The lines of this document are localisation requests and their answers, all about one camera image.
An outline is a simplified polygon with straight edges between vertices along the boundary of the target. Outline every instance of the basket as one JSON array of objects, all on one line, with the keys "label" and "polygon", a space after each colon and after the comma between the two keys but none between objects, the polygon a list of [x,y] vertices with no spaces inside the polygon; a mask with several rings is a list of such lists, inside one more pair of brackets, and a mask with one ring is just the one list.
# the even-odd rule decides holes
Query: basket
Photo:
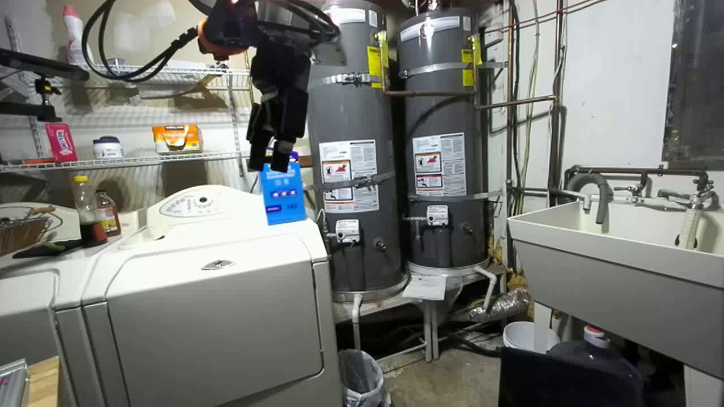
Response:
[{"label": "basket", "polygon": [[48,224],[48,217],[27,217],[0,224],[0,255],[37,244],[46,235]]}]

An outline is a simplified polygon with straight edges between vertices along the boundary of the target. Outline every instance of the water heater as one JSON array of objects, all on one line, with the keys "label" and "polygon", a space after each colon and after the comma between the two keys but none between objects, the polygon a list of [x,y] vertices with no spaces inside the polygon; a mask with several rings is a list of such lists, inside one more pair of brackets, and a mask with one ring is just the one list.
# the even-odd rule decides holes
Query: water heater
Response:
[{"label": "water heater", "polygon": [[405,284],[392,110],[375,77],[388,21],[365,0],[327,13],[342,36],[334,52],[314,52],[307,122],[332,289],[342,300],[385,296]]},{"label": "water heater", "polygon": [[472,104],[472,26],[466,8],[432,8],[401,26],[408,244],[411,266],[485,259],[485,143]]}]

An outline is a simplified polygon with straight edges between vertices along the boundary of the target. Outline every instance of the floor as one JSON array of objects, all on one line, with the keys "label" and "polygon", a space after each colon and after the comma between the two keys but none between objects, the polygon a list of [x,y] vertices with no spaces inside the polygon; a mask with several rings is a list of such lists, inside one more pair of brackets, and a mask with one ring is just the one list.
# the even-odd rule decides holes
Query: floor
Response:
[{"label": "floor", "polygon": [[394,407],[498,407],[498,381],[500,360],[454,347],[385,379]]}]

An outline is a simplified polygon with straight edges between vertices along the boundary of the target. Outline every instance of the utility sink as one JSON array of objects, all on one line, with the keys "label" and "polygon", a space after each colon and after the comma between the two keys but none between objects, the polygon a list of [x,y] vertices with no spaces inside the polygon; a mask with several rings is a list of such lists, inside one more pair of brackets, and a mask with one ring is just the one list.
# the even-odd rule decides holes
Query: utility sink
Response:
[{"label": "utility sink", "polygon": [[509,220],[539,302],[724,379],[724,212],[702,212],[696,248],[678,248],[685,212],[566,203]]}]

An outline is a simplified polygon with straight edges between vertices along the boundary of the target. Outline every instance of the warning label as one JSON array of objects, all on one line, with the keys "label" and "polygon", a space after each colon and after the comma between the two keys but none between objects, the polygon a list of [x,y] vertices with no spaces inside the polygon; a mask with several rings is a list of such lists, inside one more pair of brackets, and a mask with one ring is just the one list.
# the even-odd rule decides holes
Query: warning label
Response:
[{"label": "warning label", "polygon": [[[343,183],[379,173],[375,140],[319,143],[322,183]],[[334,188],[323,191],[327,212],[381,209],[379,188]]]},{"label": "warning label", "polygon": [[411,140],[414,189],[424,196],[466,195],[463,134],[424,135]]}]

